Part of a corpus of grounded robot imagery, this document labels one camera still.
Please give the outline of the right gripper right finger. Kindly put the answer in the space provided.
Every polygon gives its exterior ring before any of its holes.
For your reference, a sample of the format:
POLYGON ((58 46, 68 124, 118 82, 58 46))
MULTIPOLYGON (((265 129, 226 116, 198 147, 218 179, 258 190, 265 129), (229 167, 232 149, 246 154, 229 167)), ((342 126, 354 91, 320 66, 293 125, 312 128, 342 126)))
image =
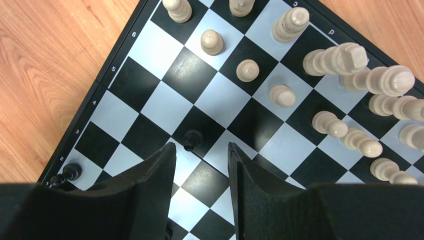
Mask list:
POLYGON ((228 144, 238 240, 421 240, 424 187, 317 184, 302 189, 228 144))

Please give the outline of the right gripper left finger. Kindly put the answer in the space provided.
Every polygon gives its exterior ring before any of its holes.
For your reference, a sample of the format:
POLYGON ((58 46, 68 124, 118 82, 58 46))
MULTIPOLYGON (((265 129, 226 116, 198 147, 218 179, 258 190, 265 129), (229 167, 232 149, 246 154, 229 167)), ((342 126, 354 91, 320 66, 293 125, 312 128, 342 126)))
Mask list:
POLYGON ((3 240, 169 240, 176 145, 87 190, 0 186, 3 240))

